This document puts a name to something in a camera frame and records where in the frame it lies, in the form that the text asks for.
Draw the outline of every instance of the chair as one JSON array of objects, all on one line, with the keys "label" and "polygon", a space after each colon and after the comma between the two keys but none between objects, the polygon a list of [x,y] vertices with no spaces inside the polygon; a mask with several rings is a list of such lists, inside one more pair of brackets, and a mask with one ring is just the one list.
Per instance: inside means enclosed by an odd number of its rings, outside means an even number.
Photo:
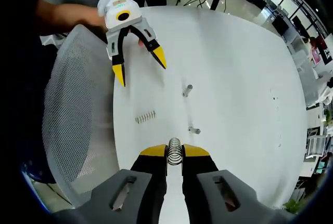
[{"label": "chair", "polygon": [[106,44],[77,25],[59,49],[45,89],[42,131],[49,168],[74,207],[119,170],[113,81]]},{"label": "chair", "polygon": [[307,149],[305,158],[313,158],[315,156],[323,156],[326,144],[326,136],[310,136],[307,140]]}]

